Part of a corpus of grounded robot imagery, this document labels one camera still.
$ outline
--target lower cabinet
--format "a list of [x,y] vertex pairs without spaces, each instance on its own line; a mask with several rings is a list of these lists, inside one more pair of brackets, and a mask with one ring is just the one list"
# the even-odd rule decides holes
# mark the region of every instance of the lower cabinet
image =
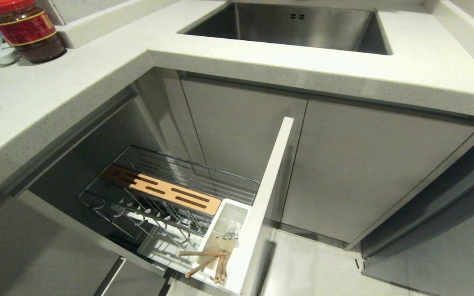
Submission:
[[474,133],[474,124],[311,97],[282,222],[356,240]]
[[308,95],[187,77],[184,94],[206,164],[261,180],[283,117],[294,118],[267,217],[279,221]]

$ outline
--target glass jar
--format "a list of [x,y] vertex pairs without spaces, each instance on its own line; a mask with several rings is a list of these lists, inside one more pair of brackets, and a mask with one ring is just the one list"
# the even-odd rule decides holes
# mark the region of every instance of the glass jar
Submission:
[[33,63],[54,60],[66,52],[49,16],[34,0],[0,0],[0,31]]

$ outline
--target white quartz countertop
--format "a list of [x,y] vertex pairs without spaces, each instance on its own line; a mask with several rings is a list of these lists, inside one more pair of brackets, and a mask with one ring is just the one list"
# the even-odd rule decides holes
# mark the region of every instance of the white quartz countertop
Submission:
[[227,3],[182,0],[57,60],[0,66],[0,184],[154,66],[474,116],[474,60],[421,6],[351,7],[378,11],[392,55],[178,34]]

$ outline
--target wire rack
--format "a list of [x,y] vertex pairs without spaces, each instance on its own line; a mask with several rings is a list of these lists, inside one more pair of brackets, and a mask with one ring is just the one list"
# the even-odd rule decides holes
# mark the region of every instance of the wire rack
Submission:
[[[232,199],[248,205],[253,204],[259,187],[255,180],[139,146],[128,146],[111,164],[221,200]],[[204,236],[213,219],[100,176],[80,193],[79,200],[139,243],[148,236],[163,234],[171,225],[184,236],[184,241],[178,243],[183,247],[190,234]]]

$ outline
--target open cabinet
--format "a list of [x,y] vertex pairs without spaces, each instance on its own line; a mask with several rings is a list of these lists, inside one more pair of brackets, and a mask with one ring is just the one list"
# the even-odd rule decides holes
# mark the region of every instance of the open cabinet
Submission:
[[[184,131],[191,118],[183,116],[188,112],[180,102],[178,76],[161,74],[152,71],[119,94],[118,104],[82,129],[18,198],[158,274],[167,268],[188,272],[206,258],[178,257],[177,251],[216,250],[219,237],[238,228],[238,239],[222,247],[231,251],[226,281],[213,282],[214,264],[192,277],[224,294],[256,294],[273,234],[267,209],[275,206],[272,193],[293,119],[276,119],[279,130],[261,180],[208,167],[194,130]],[[119,172],[131,179],[115,180]],[[171,187],[153,194],[130,187],[151,180]],[[170,201],[166,190],[181,191],[184,198],[206,194],[216,206],[203,210],[196,202]]]

